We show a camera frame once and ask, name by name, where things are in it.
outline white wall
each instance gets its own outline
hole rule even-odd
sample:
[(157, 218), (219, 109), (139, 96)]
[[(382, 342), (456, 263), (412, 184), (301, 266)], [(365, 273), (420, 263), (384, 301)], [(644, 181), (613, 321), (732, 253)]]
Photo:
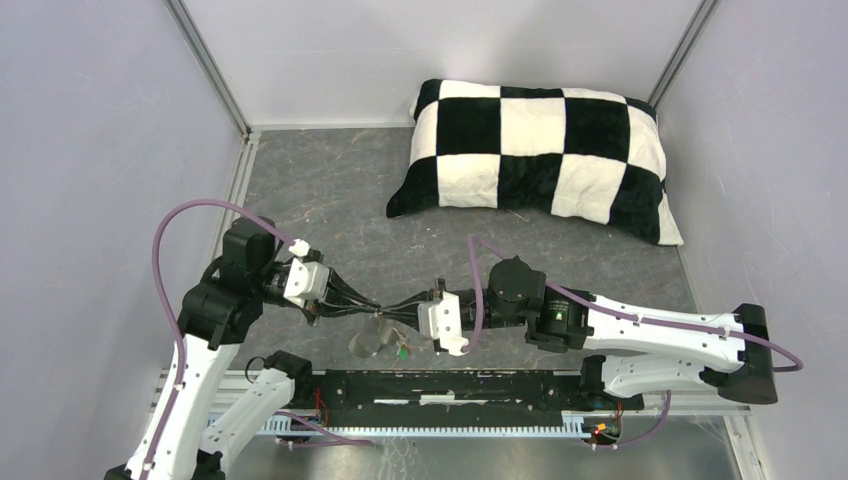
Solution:
[(646, 99), (698, 0), (186, 0), (253, 125), (409, 123), (421, 82)]
[[(225, 194), (240, 138), (161, 0), (4, 2), (0, 98), (0, 478), (103, 478), (170, 357), (155, 227)], [(176, 301), (218, 218), (166, 234)]]
[(763, 304), (772, 339), (807, 363), (756, 410), (776, 479), (848, 468), (846, 25), (839, 0), (722, 2), (660, 105), (703, 307)]

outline purple hose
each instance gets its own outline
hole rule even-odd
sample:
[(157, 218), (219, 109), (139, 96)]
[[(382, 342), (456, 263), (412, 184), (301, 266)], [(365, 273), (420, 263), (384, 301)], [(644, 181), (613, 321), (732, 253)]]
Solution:
[(638, 437), (628, 440), (626, 442), (616, 443), (615, 445), (597, 445), (595, 447), (596, 450), (617, 450), (622, 447), (632, 447), (634, 445), (638, 445), (645, 440), (649, 440), (651, 437), (657, 434), (657, 432), (662, 429), (663, 425), (665, 425), (666, 420), (668, 420), (668, 412), (671, 410), (671, 390), (665, 391), (665, 407), (663, 407), (663, 411), (660, 414), (659, 420), (657, 423), (651, 427), (650, 430), (639, 435)]
[(316, 432), (335, 440), (335, 442), (326, 442), (326, 443), (293, 443), (292, 447), (294, 447), (294, 448), (337, 447), (337, 446), (340, 446), (340, 445), (367, 446), (367, 447), (373, 447), (374, 446), (374, 442), (372, 442), (371, 440), (353, 440), (351, 438), (341, 437), (341, 436), (336, 435), (335, 433), (332, 433), (328, 430), (325, 430), (324, 428), (321, 428), (320, 426), (315, 425), (314, 423), (312, 423), (312, 422), (310, 422), (306, 419), (303, 419), (303, 418), (299, 417), (298, 415), (295, 415), (291, 412), (278, 411), (277, 415), (283, 415), (283, 416), (289, 417), (292, 420), (295, 420), (297, 422), (302, 423), (307, 428), (315, 430)]
[[(482, 301), (483, 301), (482, 283), (483, 282), (480, 279), (480, 270), (477, 267), (477, 255), (474, 251), (473, 242), (479, 243), (480, 245), (487, 248), (488, 250), (490, 250), (492, 253), (494, 253), (495, 255), (497, 255), (500, 258), (506, 259), (506, 258), (509, 258), (509, 255), (507, 255), (500, 248), (496, 247), (495, 245), (492, 245), (491, 243), (487, 242), (486, 240), (483, 240), (483, 239), (477, 237), (476, 235), (469, 235), (468, 236), (468, 255), (470, 257), (469, 260), (471, 262), (472, 276), (474, 277), (474, 293), (475, 293), (475, 296), (477, 297), (477, 305), (482, 305)], [(634, 323), (639, 323), (639, 317), (632, 314), (632, 313), (622, 312), (622, 311), (619, 311), (619, 310), (613, 310), (611, 308), (603, 307), (601, 305), (593, 303), (593, 302), (586, 300), (585, 298), (582, 298), (582, 297), (568, 291), (567, 289), (557, 285), (556, 283), (554, 283), (551, 280), (547, 280), (545, 282), (545, 285), (550, 287), (551, 290), (559, 293), (560, 295), (564, 295), (569, 300), (571, 300), (571, 301), (573, 301), (573, 302), (575, 302), (579, 305), (582, 305), (582, 306), (584, 306), (584, 307), (586, 307), (590, 310), (594, 310), (596, 312), (603, 313), (605, 315), (610, 315), (610, 316), (615, 317), (615, 318), (620, 318), (622, 320), (629, 320), (629, 321), (634, 322)], [(476, 316), (474, 318), (474, 332), (471, 334), (471, 341), (468, 342), (468, 346), (463, 350), (465, 352), (471, 351), (471, 349), (475, 345), (477, 345), (478, 339), (480, 337), (480, 332), (483, 329), (483, 309), (477, 308), (475, 313), (476, 313)], [(719, 327), (708, 327), (706, 325), (693, 325), (693, 324), (689, 324), (689, 323), (673, 322), (673, 321), (669, 321), (669, 320), (660, 320), (658, 318), (642, 317), (641, 323), (644, 323), (646, 325), (656, 325), (656, 326), (659, 326), (659, 327), (676, 328), (678, 330), (689, 330), (689, 331), (692, 331), (692, 332), (703, 332), (703, 333), (709, 333), (709, 334), (719, 335), (719, 336), (723, 336), (725, 334), (724, 329), (719, 328)], [(795, 364), (795, 365), (789, 365), (789, 366), (785, 366), (785, 367), (774, 367), (773, 370), (775, 372), (797, 372), (797, 371), (801, 370), (802, 368), (804, 368), (804, 362), (801, 361), (801, 359), (797, 355), (795, 355), (794, 353), (790, 352), (789, 350), (781, 347), (780, 345), (777, 345), (775, 343), (772, 343), (772, 342), (770, 342), (766, 339), (757, 337), (755, 335), (751, 335), (749, 333), (731, 331), (731, 332), (729, 332), (729, 334), (730, 334), (731, 337), (741, 338), (742, 340), (745, 340), (745, 341), (748, 341), (748, 342), (751, 342), (751, 343), (756, 343), (758, 345), (762, 345), (763, 347), (766, 347), (769, 350), (773, 350), (773, 351), (783, 355), (784, 357), (786, 357), (787, 359), (789, 359), (791, 362), (793, 362)]]
[[(285, 235), (272, 227), (268, 222), (262, 220), (255, 214), (245, 210), (238, 205), (233, 205), (232, 203), (224, 202), (221, 200), (215, 199), (200, 199), (200, 200), (191, 200), (185, 202), (165, 215), (165, 218), (162, 219), (162, 222), (159, 223), (159, 228), (156, 229), (156, 235), (153, 236), (153, 281), (156, 283), (156, 292), (159, 294), (159, 300), (162, 302), (162, 308), (165, 309), (165, 316), (168, 318), (168, 324), (171, 326), (171, 332), (174, 335), (174, 343), (177, 348), (177, 372), (174, 375), (174, 385), (180, 385), (183, 383), (183, 376), (185, 374), (185, 343), (183, 342), (182, 332), (180, 332), (180, 327), (177, 324), (177, 318), (174, 315), (174, 310), (171, 308), (171, 303), (168, 301), (168, 294), (165, 293), (165, 284), (162, 281), (162, 270), (159, 265), (159, 249), (162, 244), (162, 235), (165, 233), (165, 228), (171, 223), (171, 220), (174, 219), (181, 212), (188, 210), (193, 207), (200, 206), (213, 206), (213, 207), (221, 207), (227, 210), (232, 210), (244, 217), (249, 218), (254, 223), (262, 227), (268, 233), (277, 237), (284, 245), (292, 245), (294, 244), (294, 239)], [(165, 431), (165, 425), (168, 423), (168, 419), (171, 416), (171, 412), (174, 409), (174, 404), (177, 402), (177, 397), (179, 396), (180, 391), (173, 389), (168, 394), (168, 400), (165, 403), (165, 408), (162, 410), (162, 416), (159, 419), (159, 424), (156, 425), (156, 429), (153, 431), (153, 437), (150, 439), (150, 446), (147, 447), (147, 454), (144, 457), (143, 464), (153, 463), (153, 456), (156, 454), (156, 447), (159, 446), (159, 442), (162, 439), (162, 433)], [(142, 470), (140, 475), (140, 480), (147, 480), (147, 477), (150, 475), (149, 470)]]

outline purple cable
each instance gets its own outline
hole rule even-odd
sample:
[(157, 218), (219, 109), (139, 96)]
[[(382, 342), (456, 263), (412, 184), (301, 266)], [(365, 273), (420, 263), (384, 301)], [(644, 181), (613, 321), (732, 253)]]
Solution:
[(662, 429), (663, 425), (665, 425), (665, 421), (668, 420), (668, 412), (670, 410), (671, 410), (671, 390), (666, 390), (665, 391), (665, 407), (663, 407), (663, 411), (660, 414), (659, 420), (657, 420), (657, 423), (655, 423), (654, 426), (651, 427), (650, 430), (648, 430), (647, 432), (643, 433), (642, 435), (639, 435), (638, 437), (636, 437), (632, 440), (628, 440), (626, 442), (621, 442), (621, 443), (616, 443), (615, 445), (597, 445), (595, 447), (595, 449), (596, 450), (618, 450), (619, 448), (632, 447), (634, 445), (638, 445), (638, 444), (644, 442), (645, 440), (650, 439), (651, 437), (656, 435), (657, 432), (660, 431), (660, 429)]
[[(215, 199), (199, 199), (199, 200), (191, 200), (185, 202), (165, 215), (165, 218), (159, 223), (159, 228), (156, 229), (156, 234), (153, 236), (153, 281), (156, 284), (156, 292), (159, 294), (159, 300), (162, 302), (162, 308), (165, 309), (165, 316), (168, 318), (168, 324), (171, 326), (171, 332), (174, 335), (174, 343), (177, 348), (177, 372), (174, 375), (174, 385), (180, 385), (183, 383), (183, 376), (185, 375), (185, 343), (183, 341), (182, 332), (180, 332), (180, 327), (177, 324), (176, 315), (174, 315), (174, 310), (171, 308), (171, 303), (168, 300), (168, 294), (165, 293), (165, 284), (162, 281), (162, 270), (159, 264), (159, 250), (162, 244), (162, 235), (165, 233), (165, 228), (171, 223), (171, 220), (174, 219), (181, 212), (188, 210), (189, 208), (200, 207), (200, 206), (212, 206), (212, 207), (221, 207), (227, 210), (232, 210), (243, 217), (249, 218), (254, 223), (262, 227), (268, 233), (277, 237), (283, 245), (290, 246), (294, 244), (294, 239), (289, 237), (288, 235), (280, 232), (279, 230), (272, 227), (268, 222), (262, 220), (257, 215), (245, 210), (238, 205), (233, 205), (232, 203), (224, 202), (221, 200)], [(165, 425), (168, 423), (168, 419), (171, 417), (171, 412), (174, 410), (174, 404), (177, 402), (177, 397), (179, 396), (180, 391), (177, 389), (172, 389), (168, 394), (168, 400), (165, 403), (165, 408), (162, 410), (162, 416), (159, 419), (159, 424), (156, 425), (156, 429), (153, 431), (153, 437), (150, 439), (150, 445), (147, 447), (147, 454), (144, 457), (144, 464), (153, 463), (153, 457), (156, 454), (156, 447), (159, 446), (159, 442), (162, 439), (162, 434), (165, 431)], [(142, 470), (141, 475), (139, 477), (140, 480), (147, 480), (147, 477), (150, 475), (149, 470)]]
[(322, 428), (318, 425), (315, 425), (314, 423), (312, 423), (312, 422), (310, 422), (310, 421), (308, 421), (304, 418), (301, 418), (300, 416), (295, 415), (291, 412), (278, 411), (277, 415), (283, 415), (283, 416), (289, 417), (292, 420), (295, 420), (297, 422), (302, 423), (307, 428), (312, 429), (312, 430), (314, 430), (314, 431), (316, 431), (316, 432), (318, 432), (318, 433), (320, 433), (320, 434), (322, 434), (326, 437), (330, 437), (333, 440), (335, 440), (335, 442), (324, 442), (324, 443), (292, 443), (292, 447), (294, 447), (294, 448), (338, 447), (338, 446), (341, 446), (341, 445), (366, 446), (366, 447), (373, 447), (374, 446), (374, 442), (372, 442), (371, 440), (353, 440), (351, 438), (341, 437), (341, 436), (336, 435), (335, 433), (332, 433), (332, 432), (330, 432), (330, 431), (328, 431), (328, 430), (326, 430), (326, 429), (324, 429), (324, 428)]
[[(480, 245), (487, 248), (488, 250), (490, 250), (492, 253), (494, 253), (495, 255), (497, 255), (500, 258), (506, 259), (506, 258), (509, 257), (509, 255), (507, 255), (500, 248), (496, 247), (495, 245), (492, 245), (491, 243), (487, 242), (486, 240), (483, 240), (482, 238), (477, 237), (476, 235), (469, 235), (468, 236), (468, 255), (470, 257), (469, 260), (471, 262), (472, 275), (474, 277), (474, 293), (477, 297), (477, 305), (482, 305), (482, 299), (483, 299), (482, 283), (483, 282), (480, 279), (480, 270), (477, 267), (477, 255), (474, 251), (473, 242), (479, 243)], [(598, 305), (596, 303), (593, 303), (593, 302), (586, 300), (585, 298), (582, 298), (582, 297), (568, 291), (567, 289), (557, 285), (556, 283), (554, 283), (551, 280), (547, 280), (545, 282), (545, 285), (550, 287), (551, 290), (559, 293), (560, 295), (564, 295), (569, 300), (571, 300), (571, 301), (573, 301), (573, 302), (575, 302), (579, 305), (582, 305), (582, 306), (584, 306), (584, 307), (586, 307), (590, 310), (594, 310), (596, 312), (603, 313), (605, 315), (610, 315), (610, 316), (618, 318), (618, 319), (629, 320), (633, 323), (639, 323), (640, 322), (639, 317), (637, 315), (634, 315), (632, 313), (622, 312), (622, 311), (619, 311), (619, 310), (614, 310), (612, 308), (607, 308), (607, 307)], [(718, 336), (723, 336), (725, 334), (724, 329), (719, 328), (719, 327), (708, 327), (706, 325), (693, 325), (693, 324), (689, 324), (689, 323), (673, 322), (673, 321), (670, 321), (670, 320), (660, 320), (658, 318), (642, 317), (641, 323), (644, 323), (646, 325), (656, 325), (656, 326), (659, 326), (659, 327), (676, 328), (678, 330), (689, 330), (689, 331), (692, 331), (692, 332), (703, 332), (703, 333), (708, 333), (708, 334), (718, 335)], [(471, 348), (477, 344), (477, 341), (479, 339), (480, 332), (482, 331), (482, 329), (483, 329), (483, 309), (477, 308), (476, 309), (476, 316), (474, 318), (474, 332), (471, 334), (471, 341), (468, 343), (468, 346), (463, 351), (465, 351), (465, 352), (471, 351)], [(774, 367), (773, 370), (775, 372), (797, 372), (797, 371), (801, 370), (802, 368), (804, 368), (804, 362), (801, 361), (801, 359), (797, 355), (795, 355), (794, 353), (790, 352), (789, 350), (781, 347), (780, 345), (777, 345), (773, 342), (770, 342), (766, 339), (757, 337), (755, 335), (751, 335), (749, 333), (731, 331), (731, 332), (729, 332), (729, 334), (730, 334), (731, 337), (741, 338), (742, 340), (745, 340), (745, 341), (748, 341), (748, 342), (751, 342), (751, 343), (756, 343), (758, 345), (762, 345), (763, 347), (766, 347), (769, 350), (773, 350), (773, 351), (783, 355), (784, 357), (786, 357), (787, 359), (789, 359), (791, 362), (793, 362), (795, 364), (795, 365), (788, 365), (788, 366), (785, 366), (785, 367)]]

